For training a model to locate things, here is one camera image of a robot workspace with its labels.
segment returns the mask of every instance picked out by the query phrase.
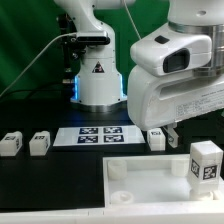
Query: white cube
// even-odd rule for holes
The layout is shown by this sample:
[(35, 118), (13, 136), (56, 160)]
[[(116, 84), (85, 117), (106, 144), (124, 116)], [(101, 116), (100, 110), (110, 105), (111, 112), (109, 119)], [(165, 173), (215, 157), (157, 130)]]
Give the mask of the white cube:
[(166, 137), (161, 128), (147, 131), (147, 141), (152, 151), (165, 151), (166, 149)]
[(174, 158), (171, 161), (171, 173), (176, 177), (186, 177), (189, 169), (189, 158)]
[(47, 131), (37, 132), (29, 142), (31, 156), (45, 156), (50, 147), (50, 133)]
[(1, 156), (15, 156), (22, 147), (23, 135), (17, 131), (8, 133), (0, 142), (0, 155)]
[(191, 144), (188, 182), (197, 194), (218, 189), (223, 151), (212, 141)]

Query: black tabletop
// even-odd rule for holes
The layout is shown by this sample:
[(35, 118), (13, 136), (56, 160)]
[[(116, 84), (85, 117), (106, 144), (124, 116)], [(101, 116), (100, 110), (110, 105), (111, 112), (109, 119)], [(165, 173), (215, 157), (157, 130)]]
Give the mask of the black tabletop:
[(166, 152), (151, 152), (147, 143), (60, 147), (51, 144), (46, 156), (31, 157), (29, 141), (36, 132), (49, 131), (53, 143), (61, 127), (132, 125), (127, 108), (90, 113), (59, 100), (0, 103), (1, 139), (8, 132), (23, 134), (23, 147), (18, 154), (0, 158), (0, 211), (104, 207), (104, 157), (189, 153), (190, 143), (202, 140), (212, 140), (223, 148), (222, 122), (219, 112), (181, 122), (178, 131), (183, 144), (176, 149), (167, 145)]

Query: cable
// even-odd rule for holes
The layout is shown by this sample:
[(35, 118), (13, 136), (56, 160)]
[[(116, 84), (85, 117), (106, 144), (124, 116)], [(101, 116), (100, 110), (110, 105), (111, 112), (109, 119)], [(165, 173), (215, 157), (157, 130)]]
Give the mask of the cable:
[(14, 86), (18, 80), (26, 73), (26, 71), (41, 57), (41, 55), (58, 39), (65, 37), (65, 36), (76, 36), (76, 33), (68, 33), (64, 35), (60, 35), (56, 38), (54, 38), (49, 44), (46, 45), (46, 47), (30, 62), (30, 64), (19, 74), (19, 76), (7, 87), (3, 92), (0, 94), (0, 99), (2, 96), (10, 89), (12, 86)]
[(45, 90), (44, 88), (46, 88), (46, 87), (55, 86), (55, 85), (63, 85), (63, 84), (60, 82), (50, 82), (50, 83), (44, 84), (44, 85), (37, 87), (36, 89), (33, 89), (32, 91), (30, 91), (30, 93), (25, 97), (25, 99), (27, 100), (27, 99), (31, 98), (37, 92)]
[(138, 39), (141, 40), (142, 38), (141, 38), (141, 36), (140, 36), (140, 34), (139, 34), (139, 32), (138, 32), (138, 29), (137, 29), (136, 26), (135, 26), (135, 22), (134, 22), (133, 19), (132, 19), (131, 13), (129, 12), (128, 6), (127, 6), (127, 4), (126, 4), (126, 0), (122, 0), (122, 1), (123, 1), (125, 10), (126, 10), (126, 12), (127, 12), (127, 14), (128, 14), (128, 17), (129, 17), (129, 19), (130, 19), (130, 21), (131, 21), (131, 24), (132, 24), (132, 26), (133, 26), (133, 28), (134, 28), (134, 31), (135, 31), (136, 35), (138, 36)]
[(11, 91), (11, 92), (8, 92), (6, 94), (4, 94), (2, 96), (2, 98), (0, 99), (0, 102), (7, 96), (11, 95), (11, 94), (14, 94), (14, 93), (22, 93), (22, 92), (31, 92), (32, 95), (34, 95), (35, 93), (37, 92), (59, 92), (59, 91), (63, 91), (63, 89), (38, 89), (35, 91), (35, 93), (33, 93), (33, 89), (19, 89), (19, 90), (14, 90), (14, 91)]

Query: warning label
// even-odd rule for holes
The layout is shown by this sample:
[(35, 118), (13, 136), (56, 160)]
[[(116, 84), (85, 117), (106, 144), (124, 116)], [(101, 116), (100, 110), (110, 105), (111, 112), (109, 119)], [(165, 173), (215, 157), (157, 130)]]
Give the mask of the warning label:
[(95, 68), (93, 69), (92, 73), (104, 73), (103, 67), (98, 61)]

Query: white plastic housing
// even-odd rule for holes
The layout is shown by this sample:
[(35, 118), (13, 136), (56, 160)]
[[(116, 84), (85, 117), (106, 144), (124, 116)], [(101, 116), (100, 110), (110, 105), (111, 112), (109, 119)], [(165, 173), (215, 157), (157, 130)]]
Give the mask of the white plastic housing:
[[(95, 9), (118, 9), (123, 7), (122, 0), (54, 0), (74, 20), (77, 31), (102, 30), (101, 22), (93, 14)], [(126, 0), (127, 5), (135, 0)]]
[(218, 190), (223, 151), (212, 141), (191, 144), (188, 182), (196, 194)]
[(23, 135), (17, 131), (8, 133), (0, 142), (0, 155), (1, 156), (15, 156), (22, 147)]
[(50, 147), (50, 133), (48, 131), (37, 132), (29, 142), (31, 156), (45, 156)]
[(194, 77), (192, 70), (155, 77), (136, 66), (128, 80), (128, 114), (147, 131), (224, 107), (224, 76)]
[[(168, 42), (161, 44), (155, 39), (162, 36)], [(134, 62), (154, 76), (164, 76), (165, 59), (180, 49), (190, 53), (189, 65), (184, 70), (201, 67), (211, 60), (212, 41), (207, 35), (182, 34), (172, 31), (168, 24), (138, 41), (131, 47)]]
[[(71, 101), (88, 106), (106, 106), (126, 100), (122, 91), (122, 75), (117, 71), (114, 60), (113, 57), (83, 58), (81, 70), (75, 78), (76, 94)], [(93, 73), (98, 63), (103, 73)]]
[(191, 26), (224, 24), (223, 0), (170, 0), (168, 20)]

